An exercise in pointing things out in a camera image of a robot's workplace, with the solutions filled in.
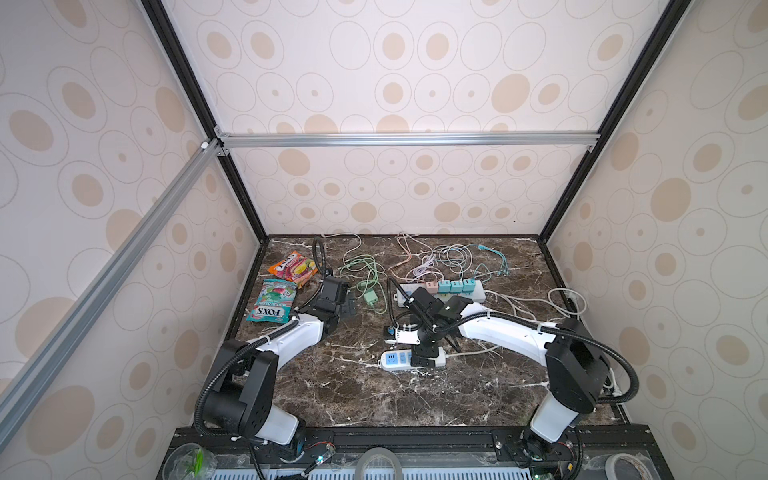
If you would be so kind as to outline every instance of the dark brown marble surface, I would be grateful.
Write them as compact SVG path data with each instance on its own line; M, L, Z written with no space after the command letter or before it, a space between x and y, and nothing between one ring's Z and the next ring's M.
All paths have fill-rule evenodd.
M518 238L419 237L430 246L450 243L480 243L504 253L510 268L509 276L494 276L484 281L488 290L509 295L546 298L555 287L538 245L533 240ZM342 256L358 244L355 237L330 237L325 240L327 262L336 272L343 265ZM352 255L370 253L389 272L389 268L407 258L392 237L363 237L363 245ZM413 252L422 248L410 242ZM312 237L271 237L259 278L270 278L267 268L282 260L292 250L311 256ZM484 262L498 269L497 255L471 247L472 269ZM405 276L417 266L417 259L399 266L396 272ZM446 279L458 276L441 266ZM350 284L359 279L349 278ZM317 288L311 280L300 290L294 301L301 304ZM247 312L261 290L257 280ZM558 303L559 296L553 296ZM382 300L375 305L382 308ZM486 305L510 311L506 303L489 296ZM531 304L540 319L558 317L558 313L543 303ZM414 426L414 425L525 425L536 405L545 397L547 371L533 360L518 353L497 349L490 353L459 356L448 359L444 369L411 372L385 372L377 361L385 350L407 346L384 343L382 328L389 325L387 315L379 315L361 299L357 314L340 323L339 328L319 344L305 349L285 365L277 375L274 403L280 408L306 420L310 426ZM246 340L260 336L276 326L243 320L237 338ZM443 343L447 353L452 349ZM463 351L488 348L475 340L461 339ZM584 419L587 424L614 423L607 406L598 406L596 413Z

